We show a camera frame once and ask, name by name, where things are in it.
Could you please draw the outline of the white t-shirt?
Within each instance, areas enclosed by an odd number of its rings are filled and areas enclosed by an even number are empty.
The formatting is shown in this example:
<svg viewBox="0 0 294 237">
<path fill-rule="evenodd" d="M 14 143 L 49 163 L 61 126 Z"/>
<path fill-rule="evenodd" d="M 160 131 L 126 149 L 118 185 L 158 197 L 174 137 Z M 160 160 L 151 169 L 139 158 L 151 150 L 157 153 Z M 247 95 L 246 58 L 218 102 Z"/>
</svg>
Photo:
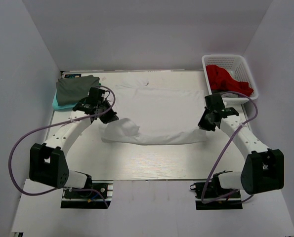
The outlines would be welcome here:
<svg viewBox="0 0 294 237">
<path fill-rule="evenodd" d="M 146 81 L 115 85 L 118 120 L 100 124 L 104 142 L 137 145 L 184 145 L 203 142 L 198 128 L 204 113 L 204 92 L 150 87 Z"/>
</svg>

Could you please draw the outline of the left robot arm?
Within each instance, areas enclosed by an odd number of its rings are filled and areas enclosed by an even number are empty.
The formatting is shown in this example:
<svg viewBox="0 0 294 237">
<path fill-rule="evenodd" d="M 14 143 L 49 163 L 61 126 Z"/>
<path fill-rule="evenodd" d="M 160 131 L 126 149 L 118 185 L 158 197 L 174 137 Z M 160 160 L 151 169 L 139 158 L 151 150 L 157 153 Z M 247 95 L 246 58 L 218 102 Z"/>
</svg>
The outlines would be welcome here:
<svg viewBox="0 0 294 237">
<path fill-rule="evenodd" d="M 35 143 L 30 149 L 29 178 L 53 188 L 71 188 L 82 197 L 92 194 L 91 176 L 68 168 L 66 156 L 78 137 L 94 120 L 107 124 L 117 121 L 113 111 L 114 103 L 107 98 L 115 98 L 114 92 L 105 87 L 92 87 L 88 96 L 73 108 L 66 121 L 57 123 L 59 129 L 42 144 Z"/>
</svg>

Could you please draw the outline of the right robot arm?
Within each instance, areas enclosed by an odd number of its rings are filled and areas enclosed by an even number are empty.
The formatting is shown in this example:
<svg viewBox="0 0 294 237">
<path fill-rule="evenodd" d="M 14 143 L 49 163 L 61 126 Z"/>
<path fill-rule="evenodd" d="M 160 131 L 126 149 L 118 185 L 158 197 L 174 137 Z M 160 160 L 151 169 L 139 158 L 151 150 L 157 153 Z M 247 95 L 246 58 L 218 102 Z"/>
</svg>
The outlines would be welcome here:
<svg viewBox="0 0 294 237">
<path fill-rule="evenodd" d="M 219 163 L 230 144 L 234 144 L 245 159 L 242 171 L 223 171 L 216 173 L 213 165 L 201 194 L 205 197 L 207 189 L 218 198 L 226 198 L 234 192 L 245 191 L 249 195 L 280 190 L 284 187 L 284 155 L 279 149 L 271 149 L 263 144 L 242 121 L 239 112 L 226 107 L 219 93 L 205 97 L 205 110 L 198 123 L 204 131 L 220 129 L 229 140 L 218 156 Z"/>
</svg>

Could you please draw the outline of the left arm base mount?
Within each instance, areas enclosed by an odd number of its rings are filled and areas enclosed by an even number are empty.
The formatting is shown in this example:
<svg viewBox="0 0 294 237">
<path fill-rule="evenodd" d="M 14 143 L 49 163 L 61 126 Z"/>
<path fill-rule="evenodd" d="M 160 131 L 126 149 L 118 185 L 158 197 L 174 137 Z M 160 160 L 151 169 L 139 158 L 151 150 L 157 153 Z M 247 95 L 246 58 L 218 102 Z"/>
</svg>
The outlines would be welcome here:
<svg viewBox="0 0 294 237">
<path fill-rule="evenodd" d="M 72 188 L 63 190 L 61 199 L 62 209 L 108 209 L 113 196 L 113 181 L 93 181 L 95 191 L 73 191 Z"/>
</svg>

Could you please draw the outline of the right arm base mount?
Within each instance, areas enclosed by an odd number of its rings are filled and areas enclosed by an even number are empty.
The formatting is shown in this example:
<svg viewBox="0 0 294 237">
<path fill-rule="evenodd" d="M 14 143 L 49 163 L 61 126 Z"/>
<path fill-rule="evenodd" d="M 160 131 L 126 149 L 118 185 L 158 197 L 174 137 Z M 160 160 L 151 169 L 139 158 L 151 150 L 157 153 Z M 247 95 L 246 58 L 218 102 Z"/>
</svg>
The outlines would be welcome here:
<svg viewBox="0 0 294 237">
<path fill-rule="evenodd" d="M 231 195 L 227 195 L 216 201 L 204 204 L 201 201 L 202 191 L 204 189 L 205 182 L 196 182 L 190 185 L 190 190 L 195 193 L 195 205 L 196 210 L 241 210 L 243 205 L 241 204 L 241 194 L 239 191 Z M 215 199 L 219 196 L 226 195 L 231 192 L 231 189 L 216 189 L 211 182 L 209 182 L 207 190 L 205 192 L 204 201 Z"/>
</svg>

